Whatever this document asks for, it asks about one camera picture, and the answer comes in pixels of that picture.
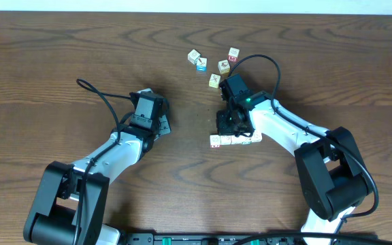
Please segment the wooden block red A side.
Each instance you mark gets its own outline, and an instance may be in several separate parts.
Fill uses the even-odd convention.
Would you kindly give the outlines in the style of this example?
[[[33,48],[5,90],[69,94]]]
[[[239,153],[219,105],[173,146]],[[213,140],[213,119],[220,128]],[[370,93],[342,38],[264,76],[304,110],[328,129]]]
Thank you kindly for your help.
[[[243,142],[246,140],[245,137],[243,137],[242,135],[236,137],[236,136],[232,136],[231,137],[231,144],[243,144]]]

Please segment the wooden block yellow S side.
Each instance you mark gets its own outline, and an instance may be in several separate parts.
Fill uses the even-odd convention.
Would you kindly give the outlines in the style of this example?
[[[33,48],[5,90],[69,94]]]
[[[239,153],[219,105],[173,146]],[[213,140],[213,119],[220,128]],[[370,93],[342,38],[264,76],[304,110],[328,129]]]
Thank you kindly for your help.
[[[255,142],[261,142],[262,141],[262,133],[255,130],[252,137],[251,137],[251,142],[255,143]]]

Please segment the wooden block airplane green N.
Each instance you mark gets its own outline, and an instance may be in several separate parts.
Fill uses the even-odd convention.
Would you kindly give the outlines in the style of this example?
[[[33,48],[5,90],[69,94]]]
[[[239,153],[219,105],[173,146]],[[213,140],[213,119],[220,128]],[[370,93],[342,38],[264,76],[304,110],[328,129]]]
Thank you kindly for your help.
[[[242,138],[242,144],[251,144],[252,143],[252,138],[251,137],[243,137]]]

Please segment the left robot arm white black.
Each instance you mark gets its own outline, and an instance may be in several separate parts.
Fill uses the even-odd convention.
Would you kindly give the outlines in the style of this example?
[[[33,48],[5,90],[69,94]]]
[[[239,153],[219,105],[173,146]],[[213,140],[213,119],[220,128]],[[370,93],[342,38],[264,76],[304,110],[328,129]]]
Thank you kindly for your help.
[[[121,232],[103,224],[109,186],[170,132],[164,97],[147,88],[131,93],[130,100],[134,111],[118,122],[102,146],[71,164],[54,161],[47,166],[24,225],[27,242],[120,242]]]

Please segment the wooden block red letter side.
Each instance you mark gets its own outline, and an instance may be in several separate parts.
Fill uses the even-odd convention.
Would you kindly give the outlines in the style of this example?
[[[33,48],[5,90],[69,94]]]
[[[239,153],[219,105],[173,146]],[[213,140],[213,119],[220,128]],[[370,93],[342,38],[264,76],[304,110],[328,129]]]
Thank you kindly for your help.
[[[218,148],[221,145],[221,137],[219,135],[210,135],[210,147]]]

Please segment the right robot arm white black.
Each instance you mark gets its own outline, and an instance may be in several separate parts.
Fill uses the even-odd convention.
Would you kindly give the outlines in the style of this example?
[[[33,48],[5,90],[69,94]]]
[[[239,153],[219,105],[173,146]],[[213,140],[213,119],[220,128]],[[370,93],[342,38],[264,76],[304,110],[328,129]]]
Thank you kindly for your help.
[[[219,135],[248,139],[264,134],[295,157],[302,193],[310,208],[303,232],[339,232],[342,221],[372,193],[365,164],[352,133],[328,130],[284,108],[269,93],[252,92],[239,75],[224,79],[217,113]]]

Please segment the wooden block with turtle drawing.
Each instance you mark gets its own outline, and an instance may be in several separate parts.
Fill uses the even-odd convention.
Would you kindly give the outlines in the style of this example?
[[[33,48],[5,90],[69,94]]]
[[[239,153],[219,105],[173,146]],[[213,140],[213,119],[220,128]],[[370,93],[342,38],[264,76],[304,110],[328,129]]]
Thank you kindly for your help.
[[[220,136],[220,144],[221,145],[231,145],[232,139],[230,135],[221,135]]]

